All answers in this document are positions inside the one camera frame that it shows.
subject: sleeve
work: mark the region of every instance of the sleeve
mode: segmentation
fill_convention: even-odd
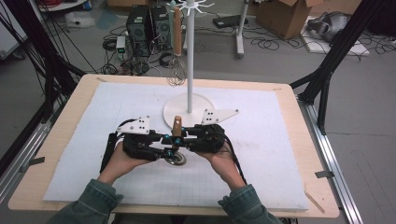
[[[256,190],[251,185],[231,192],[230,197],[224,196],[219,205],[237,224],[282,224],[262,205]]]
[[[78,201],[64,207],[51,217],[47,224],[105,224],[110,212],[122,199],[123,196],[117,195],[113,187],[92,179]]]

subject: aluminum frame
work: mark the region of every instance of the aluminum frame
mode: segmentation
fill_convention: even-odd
[[[321,152],[321,156],[326,163],[326,168],[328,171],[334,174],[334,177],[331,178],[331,181],[337,190],[337,194],[341,204],[343,205],[344,212],[348,222],[350,224],[362,224],[363,221],[361,219],[361,214],[358,211],[358,207],[356,206],[352,195],[347,186],[347,182],[344,179],[344,175],[341,171],[340,166],[338,165],[338,161],[335,158],[334,152],[332,150],[332,146],[330,145],[329,138],[321,133],[318,122],[318,112],[313,105],[303,105],[307,116],[309,117],[309,123],[314,131],[314,135],[317,138],[318,146]]]
[[[35,157],[37,151],[41,148],[42,144],[50,133],[50,130],[57,119],[58,112],[62,111],[59,102],[54,103],[53,113],[46,122],[39,123],[32,134],[21,148],[18,155],[14,158],[12,163],[8,166],[6,171],[0,177],[0,203],[8,196],[17,180],[29,168],[29,161]]]

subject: person's left hand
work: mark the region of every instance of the person's left hand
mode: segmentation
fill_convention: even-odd
[[[114,153],[111,156],[105,170],[99,175],[97,180],[106,183],[108,185],[113,185],[117,178],[128,174],[136,166],[149,163],[150,161],[138,160],[129,157],[122,150],[123,142],[119,142],[114,149]]]

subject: white paper sheet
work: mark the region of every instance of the white paper sheet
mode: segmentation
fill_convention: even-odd
[[[109,133],[127,119],[150,117],[150,129],[170,133],[163,121],[166,102],[187,92],[184,87],[101,83],[67,145],[45,201],[74,201],[99,174]],[[270,91],[194,88],[216,109],[240,113],[220,126],[232,140],[248,183],[269,208],[307,209],[303,185],[291,150],[276,95]],[[133,170],[115,183],[123,203],[218,206],[230,190],[201,157],[180,150],[187,164],[164,160]]]

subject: desk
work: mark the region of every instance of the desk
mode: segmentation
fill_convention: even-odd
[[[167,85],[162,77],[119,77],[86,75],[54,124],[45,143],[36,157],[46,157],[44,163],[29,168],[15,190],[8,206],[15,210],[57,211],[67,203],[44,202],[42,200],[55,171],[57,161],[72,137],[77,124],[91,101],[96,87],[101,82]],[[290,143],[301,174],[309,209],[303,212],[271,211],[277,217],[338,217],[339,210],[326,178],[317,178],[315,172],[322,171],[318,154],[304,122],[291,87],[287,84],[255,83],[220,80],[194,80],[196,87],[273,91],[276,94]],[[115,213],[181,214],[224,216],[221,208],[154,206],[121,204]]]

